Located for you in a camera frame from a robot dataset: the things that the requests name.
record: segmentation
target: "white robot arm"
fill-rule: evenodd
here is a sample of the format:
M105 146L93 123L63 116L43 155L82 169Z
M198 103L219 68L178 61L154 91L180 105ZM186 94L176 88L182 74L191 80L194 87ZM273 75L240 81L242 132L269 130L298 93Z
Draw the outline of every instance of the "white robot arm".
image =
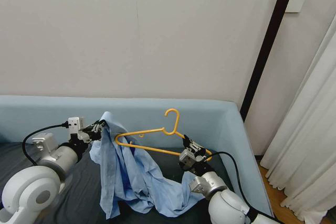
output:
M38 165L16 173L4 187L0 224L31 224L71 181L71 169L93 140L99 140L105 121L83 127L82 118L69 118L70 140L58 145L53 134L40 133L33 143L40 150Z
M212 224L244 224L246 217L253 224L281 223L273 217L256 210L247 202L240 186L237 164L229 153L218 152L213 153L211 156L226 154L231 157L235 164L239 189L245 201L230 191L224 181L207 164L206 160L209 156L205 156L205 148L193 142L186 135L184 137L185 150L180 155L180 166L182 170L190 170L197 175L189 186L191 191L203 194L206 199L210 200L208 211Z

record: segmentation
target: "white curtain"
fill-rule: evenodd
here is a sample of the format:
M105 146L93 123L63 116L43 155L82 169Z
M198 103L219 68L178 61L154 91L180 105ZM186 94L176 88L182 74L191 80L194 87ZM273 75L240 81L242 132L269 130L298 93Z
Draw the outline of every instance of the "white curtain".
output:
M336 18L267 149L261 166L281 203L305 223L336 205Z

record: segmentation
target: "light blue padded wall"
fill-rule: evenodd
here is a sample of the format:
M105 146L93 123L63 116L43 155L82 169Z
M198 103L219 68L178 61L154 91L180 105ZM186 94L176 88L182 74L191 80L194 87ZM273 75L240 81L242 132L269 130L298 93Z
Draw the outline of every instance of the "light blue padded wall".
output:
M257 163L250 148L243 121L233 102L188 99L111 99L69 97L27 97L0 95L0 142L21 142L30 132L60 124L72 116L83 116L86 124L100 119L104 111L113 113L128 131L166 127L172 131L180 111L177 131L187 134L206 148L231 153L237 161L244 193L257 209L270 214L270 205ZM65 128L49 130L61 143L68 141ZM139 138L143 145L183 147L182 140L163 133ZM235 169L230 159L221 155L235 192L239 193Z

